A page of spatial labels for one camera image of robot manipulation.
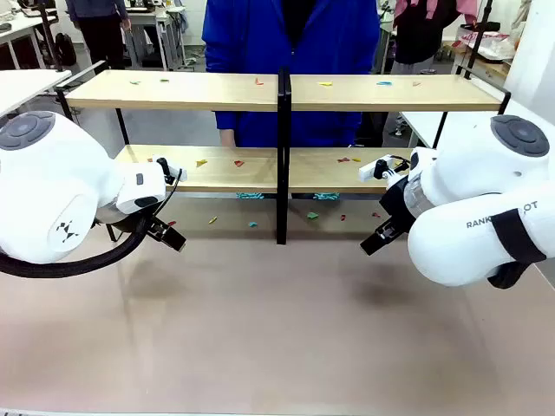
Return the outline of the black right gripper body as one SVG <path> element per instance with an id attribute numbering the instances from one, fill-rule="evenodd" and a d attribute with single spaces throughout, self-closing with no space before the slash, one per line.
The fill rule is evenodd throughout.
<path id="1" fill-rule="evenodd" d="M 404 201 L 404 190 L 407 183 L 408 178 L 403 177 L 390 186 L 380 200 L 380 205 L 389 215 L 389 219 L 380 227 L 383 237 L 399 237 L 408 233 L 415 222 L 415 217 L 408 210 Z"/>

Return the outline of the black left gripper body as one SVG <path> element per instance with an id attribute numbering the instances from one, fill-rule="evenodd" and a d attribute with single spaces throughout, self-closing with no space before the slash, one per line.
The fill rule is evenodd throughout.
<path id="1" fill-rule="evenodd" d="M 119 211 L 115 206 L 105 206 L 100 208 L 95 214 L 95 222 L 105 224 L 110 237 L 115 237 L 114 229 L 121 233 L 135 233 L 141 231 L 147 234 L 152 223 L 152 216 L 155 207 L 140 209 L 131 214 Z"/>

